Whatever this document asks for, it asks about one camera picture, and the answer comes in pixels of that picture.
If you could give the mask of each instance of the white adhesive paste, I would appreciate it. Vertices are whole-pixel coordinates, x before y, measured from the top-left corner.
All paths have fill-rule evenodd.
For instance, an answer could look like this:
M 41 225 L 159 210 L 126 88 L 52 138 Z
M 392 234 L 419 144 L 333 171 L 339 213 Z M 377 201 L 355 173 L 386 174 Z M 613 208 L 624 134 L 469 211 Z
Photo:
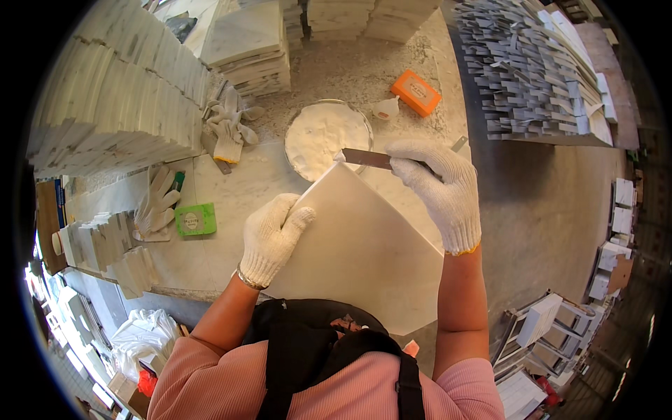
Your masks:
M 369 150 L 364 117 L 340 103 L 307 106 L 287 131 L 285 151 L 292 166 L 309 181 L 317 180 L 341 149 Z M 346 164 L 356 170 L 359 165 Z

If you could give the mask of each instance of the glove cuff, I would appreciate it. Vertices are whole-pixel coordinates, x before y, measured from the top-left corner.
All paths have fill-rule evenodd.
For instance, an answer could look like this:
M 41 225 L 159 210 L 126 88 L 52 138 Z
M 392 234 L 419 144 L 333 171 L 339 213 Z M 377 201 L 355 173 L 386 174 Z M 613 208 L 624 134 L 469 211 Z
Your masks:
M 244 253 L 238 267 L 243 283 L 258 290 L 266 289 L 280 270 L 276 264 L 252 253 Z
M 468 218 L 464 223 L 452 226 L 452 229 L 442 233 L 446 253 L 457 257 L 461 254 L 472 253 L 480 244 L 480 220 Z

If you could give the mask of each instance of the orange box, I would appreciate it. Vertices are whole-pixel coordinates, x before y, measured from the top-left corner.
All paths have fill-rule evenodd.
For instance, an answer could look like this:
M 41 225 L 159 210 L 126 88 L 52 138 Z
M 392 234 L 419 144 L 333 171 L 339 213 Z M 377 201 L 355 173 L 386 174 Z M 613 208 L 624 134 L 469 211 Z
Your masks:
M 441 95 L 411 70 L 406 70 L 394 82 L 390 92 L 399 95 L 402 101 L 423 118 L 430 115 L 441 100 Z

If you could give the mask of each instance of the woman's right hand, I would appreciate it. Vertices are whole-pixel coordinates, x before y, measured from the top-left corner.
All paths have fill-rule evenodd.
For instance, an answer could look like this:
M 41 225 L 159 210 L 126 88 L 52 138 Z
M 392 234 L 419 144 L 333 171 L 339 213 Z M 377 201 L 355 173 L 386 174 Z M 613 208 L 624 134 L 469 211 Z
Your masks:
M 473 252 L 480 243 L 476 168 L 450 147 L 428 140 L 398 140 L 385 151 L 392 173 L 425 203 L 446 253 Z M 425 162 L 441 179 L 416 161 Z

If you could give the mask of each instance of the woman's left hand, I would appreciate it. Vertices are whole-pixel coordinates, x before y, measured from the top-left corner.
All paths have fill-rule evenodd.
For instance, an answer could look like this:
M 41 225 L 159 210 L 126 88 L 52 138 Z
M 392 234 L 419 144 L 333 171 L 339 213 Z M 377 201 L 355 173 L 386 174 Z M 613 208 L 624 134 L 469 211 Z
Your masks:
M 245 252 L 240 273 L 248 286 L 267 288 L 289 260 L 303 231 L 315 219 L 315 211 L 309 207 L 287 217 L 298 199 L 298 194 L 280 194 L 245 221 Z

